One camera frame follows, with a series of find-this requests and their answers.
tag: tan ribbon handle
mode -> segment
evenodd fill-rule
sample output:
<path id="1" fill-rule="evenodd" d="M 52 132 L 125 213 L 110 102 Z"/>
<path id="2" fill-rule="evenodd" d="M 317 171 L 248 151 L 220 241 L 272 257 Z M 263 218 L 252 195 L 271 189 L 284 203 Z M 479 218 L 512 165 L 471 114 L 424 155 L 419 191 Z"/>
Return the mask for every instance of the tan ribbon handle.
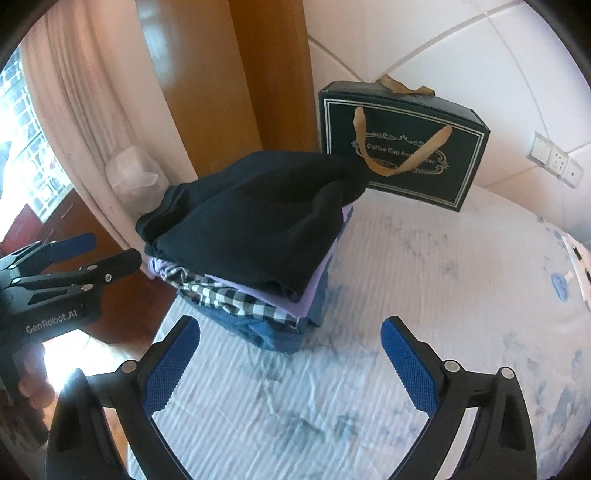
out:
<path id="1" fill-rule="evenodd" d="M 429 87 L 425 87 L 423 85 L 416 90 L 411 90 L 405 84 L 399 82 L 398 80 L 394 80 L 390 75 L 387 74 L 382 75 L 376 83 L 381 83 L 386 88 L 392 90 L 394 93 L 403 93 L 405 95 L 427 95 L 431 97 L 435 96 L 435 90 L 430 89 Z"/>
<path id="2" fill-rule="evenodd" d="M 385 87 L 392 90 L 394 93 L 410 93 L 419 95 L 430 95 L 434 96 L 435 92 L 428 87 L 422 86 L 417 90 L 411 90 L 407 88 L 401 82 L 398 82 L 388 75 L 383 75 L 379 82 Z M 357 107 L 355 109 L 355 117 L 353 119 L 353 127 L 355 127 L 355 134 L 357 137 L 357 144 L 359 146 L 359 152 L 367 163 L 368 167 L 374 173 L 381 175 L 382 177 L 391 177 L 392 175 L 398 175 L 406 171 L 411 171 L 417 168 L 421 163 L 428 159 L 435 150 L 440 148 L 447 142 L 447 139 L 453 132 L 451 125 L 443 127 L 439 132 L 435 133 L 429 140 L 421 145 L 416 152 L 414 152 L 406 161 L 398 168 L 388 168 L 380 165 L 378 161 L 369 156 L 365 147 L 365 138 L 367 132 L 367 124 L 365 121 L 365 113 L 363 107 Z"/>

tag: checkered shirt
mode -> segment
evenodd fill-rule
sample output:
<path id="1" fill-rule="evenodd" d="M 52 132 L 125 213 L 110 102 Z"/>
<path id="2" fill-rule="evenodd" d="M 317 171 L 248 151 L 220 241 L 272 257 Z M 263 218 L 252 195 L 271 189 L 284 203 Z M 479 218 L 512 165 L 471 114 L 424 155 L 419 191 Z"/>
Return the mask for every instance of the checkered shirt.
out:
<path id="1" fill-rule="evenodd" d="M 298 319 L 285 310 L 252 295 L 175 265 L 161 272 L 162 279 L 186 297 L 204 307 L 225 310 L 231 315 L 256 320 L 273 320 L 296 326 Z"/>

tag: human hand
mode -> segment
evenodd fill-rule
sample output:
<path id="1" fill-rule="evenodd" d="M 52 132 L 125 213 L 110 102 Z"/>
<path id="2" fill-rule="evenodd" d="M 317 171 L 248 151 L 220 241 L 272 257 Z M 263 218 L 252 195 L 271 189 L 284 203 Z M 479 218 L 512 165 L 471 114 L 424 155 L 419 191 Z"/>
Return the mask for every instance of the human hand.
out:
<path id="1" fill-rule="evenodd" d="M 56 392 L 47 382 L 45 369 L 45 348 L 36 343 L 28 348 L 24 360 L 24 372 L 18 383 L 21 394 L 29 399 L 31 407 L 41 410 L 53 403 Z"/>

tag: bed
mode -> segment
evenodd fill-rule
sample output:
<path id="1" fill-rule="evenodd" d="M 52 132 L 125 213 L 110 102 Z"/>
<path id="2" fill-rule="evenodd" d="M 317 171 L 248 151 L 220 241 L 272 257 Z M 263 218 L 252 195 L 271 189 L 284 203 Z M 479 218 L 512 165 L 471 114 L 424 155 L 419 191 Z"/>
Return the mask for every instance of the bed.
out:
<path id="1" fill-rule="evenodd" d="M 380 346 L 381 323 L 399 315 L 441 358 L 515 370 L 549 478 L 591 420 L 591 313 L 576 280 L 566 302 L 551 282 L 572 270 L 561 234 L 476 186 L 460 213 L 368 190 L 329 265 L 323 324 L 299 353 L 259 350 L 177 298 L 155 340 L 190 314 L 201 344 L 154 418 L 195 479 L 387 478 L 427 419 Z M 144 478 L 131 451 L 128 462 Z"/>

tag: white tiled wall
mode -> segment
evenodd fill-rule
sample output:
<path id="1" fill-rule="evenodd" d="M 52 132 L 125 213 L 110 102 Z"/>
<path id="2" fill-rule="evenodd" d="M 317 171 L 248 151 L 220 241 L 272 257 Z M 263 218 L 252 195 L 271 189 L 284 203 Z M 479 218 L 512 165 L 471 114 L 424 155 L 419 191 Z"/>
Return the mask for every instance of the white tiled wall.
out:
<path id="1" fill-rule="evenodd" d="M 304 8 L 316 92 L 388 73 L 474 109 L 491 129 L 475 183 L 591 243 L 591 89 L 527 4 L 304 0 Z M 583 165 L 578 189 L 526 158 L 534 131 Z"/>

